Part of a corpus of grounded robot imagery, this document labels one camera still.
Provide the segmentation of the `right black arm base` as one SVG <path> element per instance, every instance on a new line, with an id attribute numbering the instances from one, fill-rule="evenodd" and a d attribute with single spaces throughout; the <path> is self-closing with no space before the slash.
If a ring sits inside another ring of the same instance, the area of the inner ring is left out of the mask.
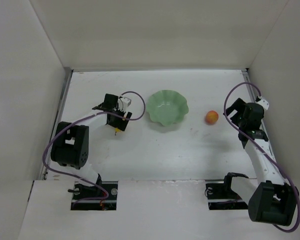
<path id="1" fill-rule="evenodd" d="M 248 205 L 241 197 L 231 189 L 226 189 L 221 180 L 206 181 L 204 195 L 207 198 L 209 210 L 248 209 Z"/>

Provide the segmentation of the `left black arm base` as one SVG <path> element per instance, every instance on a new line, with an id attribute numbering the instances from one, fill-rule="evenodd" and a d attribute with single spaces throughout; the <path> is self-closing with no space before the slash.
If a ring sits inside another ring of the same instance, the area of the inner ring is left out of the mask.
<path id="1" fill-rule="evenodd" d="M 72 194 L 70 209 L 72 211 L 115 211 L 117 209 L 118 182 L 103 181 L 101 186 L 108 192 L 108 197 L 104 191 L 95 186 L 86 186 L 75 182 L 74 187 L 67 190 Z"/>

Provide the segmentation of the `orange red fake peach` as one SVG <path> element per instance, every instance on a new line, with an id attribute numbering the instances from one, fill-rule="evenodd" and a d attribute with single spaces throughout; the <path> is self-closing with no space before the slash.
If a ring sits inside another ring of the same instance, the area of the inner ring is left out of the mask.
<path id="1" fill-rule="evenodd" d="M 206 113 L 205 115 L 205 122 L 208 124 L 208 125 L 214 125 L 219 119 L 219 114 L 214 111 L 214 110 L 210 110 Z"/>

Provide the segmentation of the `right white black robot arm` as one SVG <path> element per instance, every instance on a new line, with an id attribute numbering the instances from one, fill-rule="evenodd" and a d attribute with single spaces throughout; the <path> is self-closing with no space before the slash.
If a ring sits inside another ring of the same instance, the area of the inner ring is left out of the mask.
<path id="1" fill-rule="evenodd" d="M 289 226 L 297 201 L 292 186 L 268 160 L 272 156 L 269 139 L 261 129 L 268 107 L 265 100 L 253 103 L 238 98 L 225 110 L 225 116 L 233 114 L 230 121 L 240 131 L 238 138 L 252 162 L 258 182 L 254 187 L 246 175 L 234 173 L 230 189 L 247 204 L 248 215 L 253 222 Z"/>

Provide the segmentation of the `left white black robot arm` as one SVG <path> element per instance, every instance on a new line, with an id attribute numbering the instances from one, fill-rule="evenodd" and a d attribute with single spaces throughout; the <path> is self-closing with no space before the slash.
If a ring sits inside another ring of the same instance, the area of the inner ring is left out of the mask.
<path id="1" fill-rule="evenodd" d="M 73 177 L 82 183 L 96 185 L 100 176 L 89 163 L 90 136 L 97 129 L 110 126 L 124 132 L 133 118 L 128 111 L 132 100 L 126 96 L 105 94 L 103 102 L 93 107 L 91 112 L 81 119 L 57 125 L 52 139 L 50 159 L 64 169 L 52 169 L 51 172 Z"/>

